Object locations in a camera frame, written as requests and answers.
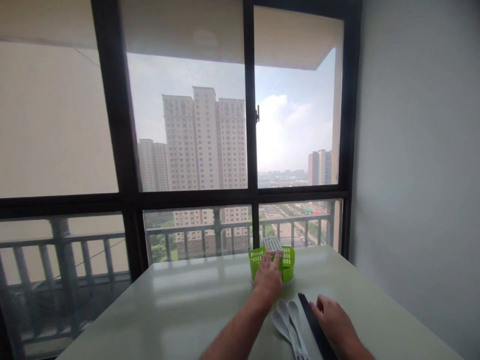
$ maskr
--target table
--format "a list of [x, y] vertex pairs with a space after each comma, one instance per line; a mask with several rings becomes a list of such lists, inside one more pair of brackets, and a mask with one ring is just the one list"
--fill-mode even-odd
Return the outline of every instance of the table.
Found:
[[[331, 247], [295, 250], [295, 283], [281, 298], [300, 308], [312, 359], [321, 359], [298, 292], [336, 299], [376, 359], [461, 359]], [[152, 265], [59, 357], [59, 360], [198, 359], [252, 291], [247, 254]], [[293, 359], [270, 315], [250, 359]]]

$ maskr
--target green basket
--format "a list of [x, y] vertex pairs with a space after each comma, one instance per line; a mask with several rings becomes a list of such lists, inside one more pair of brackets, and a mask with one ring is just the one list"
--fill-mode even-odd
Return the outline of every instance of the green basket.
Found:
[[[281, 257], [280, 267], [281, 270], [281, 279], [284, 283], [289, 282], [294, 277], [294, 265], [295, 265], [295, 250], [291, 246], [282, 246], [283, 256]], [[250, 272], [251, 279], [255, 280], [255, 275], [257, 275], [257, 270], [259, 269], [260, 260], [265, 254], [266, 250], [264, 247], [253, 249], [248, 252], [248, 257], [250, 258]]]

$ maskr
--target window frame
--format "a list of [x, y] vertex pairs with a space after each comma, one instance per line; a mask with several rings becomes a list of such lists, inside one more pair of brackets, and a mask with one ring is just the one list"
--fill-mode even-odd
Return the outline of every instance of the window frame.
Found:
[[[258, 189], [255, 99], [254, 6], [325, 16], [344, 21], [338, 184]], [[61, 215], [121, 212], [131, 280], [149, 267], [144, 211], [250, 205], [259, 229], [259, 205], [342, 199], [340, 254], [349, 259], [355, 122], [359, 73], [361, 0], [243, 0], [247, 188], [142, 192], [127, 52], [120, 0], [91, 0], [108, 124], [118, 182], [117, 193], [0, 198], [0, 221]], [[253, 247], [260, 245], [253, 231]], [[8, 339], [0, 311], [0, 338]], [[13, 357], [9, 341], [0, 353]]]

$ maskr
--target plastic spoon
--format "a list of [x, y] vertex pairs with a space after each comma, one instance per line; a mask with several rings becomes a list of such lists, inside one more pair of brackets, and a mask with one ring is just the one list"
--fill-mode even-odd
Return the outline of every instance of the plastic spoon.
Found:
[[299, 352], [295, 348], [295, 345], [293, 344], [292, 339], [290, 338], [290, 332], [285, 325], [284, 319], [282, 318], [282, 315], [278, 311], [273, 311], [271, 313], [271, 321], [273, 322], [273, 325], [275, 328], [278, 330], [280, 334], [290, 343], [291, 348], [293, 349], [293, 353], [295, 354], [295, 359], [300, 360]]
[[298, 340], [300, 340], [301, 352], [303, 353], [303, 358], [305, 360], [310, 360], [307, 347], [305, 346], [304, 339], [302, 338], [302, 334], [300, 333], [300, 312], [299, 312], [299, 307], [297, 306], [295, 301], [288, 302], [288, 312], [290, 313], [290, 318], [291, 318], [291, 321], [293, 322], [293, 327], [295, 328], [296, 334], [298, 335]]
[[302, 354], [302, 351], [299, 350], [299, 346], [297, 345], [295, 338], [292, 336], [292, 333], [290, 332], [290, 315], [289, 315], [289, 308], [287, 306], [287, 303], [283, 299], [278, 300], [276, 302], [276, 309], [280, 313], [281, 319], [283, 320], [283, 323], [285, 324], [285, 327], [288, 331], [288, 336], [290, 337], [290, 343], [291, 343], [291, 347], [293, 348], [295, 358], [300, 359], [300, 354], [302, 355], [302, 357], [303, 357], [303, 354]]

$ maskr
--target high-rise building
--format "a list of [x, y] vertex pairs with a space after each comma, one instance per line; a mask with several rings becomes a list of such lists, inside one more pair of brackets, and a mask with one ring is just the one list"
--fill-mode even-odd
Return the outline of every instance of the high-rise building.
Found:
[[140, 139], [138, 157], [143, 191], [168, 191], [167, 144]]
[[319, 153], [314, 151], [308, 154], [308, 185], [319, 184]]
[[[193, 87], [189, 96], [163, 95], [170, 191], [247, 187], [244, 100], [220, 98], [211, 87]], [[211, 209], [175, 211], [175, 226], [211, 225]], [[248, 219], [247, 207], [223, 208], [222, 224]], [[233, 229], [235, 251], [246, 251], [247, 228]], [[222, 231], [222, 251], [232, 251], [231, 228]], [[203, 254], [202, 232], [187, 232], [188, 257]], [[175, 236], [178, 259], [186, 257], [184, 233]], [[215, 255], [215, 233], [205, 231], [207, 255]]]
[[332, 183], [332, 152], [319, 150], [308, 155], [308, 185]]

